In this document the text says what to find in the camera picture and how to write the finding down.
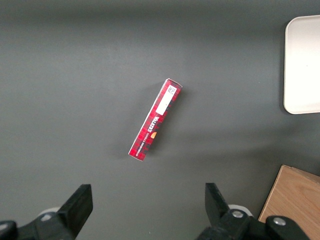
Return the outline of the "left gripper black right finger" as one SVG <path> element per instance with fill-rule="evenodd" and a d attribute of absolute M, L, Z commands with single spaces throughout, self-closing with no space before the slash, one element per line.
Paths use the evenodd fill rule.
<path fill-rule="evenodd" d="M 308 240 L 292 219 L 271 215 L 265 223 L 240 208 L 230 208 L 215 183 L 205 184 L 205 210 L 210 227 L 198 240 Z"/>

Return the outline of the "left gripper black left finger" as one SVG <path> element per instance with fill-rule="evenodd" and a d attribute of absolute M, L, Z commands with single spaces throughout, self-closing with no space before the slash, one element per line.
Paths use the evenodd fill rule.
<path fill-rule="evenodd" d="M 26 225 L 14 220 L 0 222 L 2 240 L 75 240 L 93 211 L 92 186 L 82 184 L 58 208 L 41 212 Z"/>

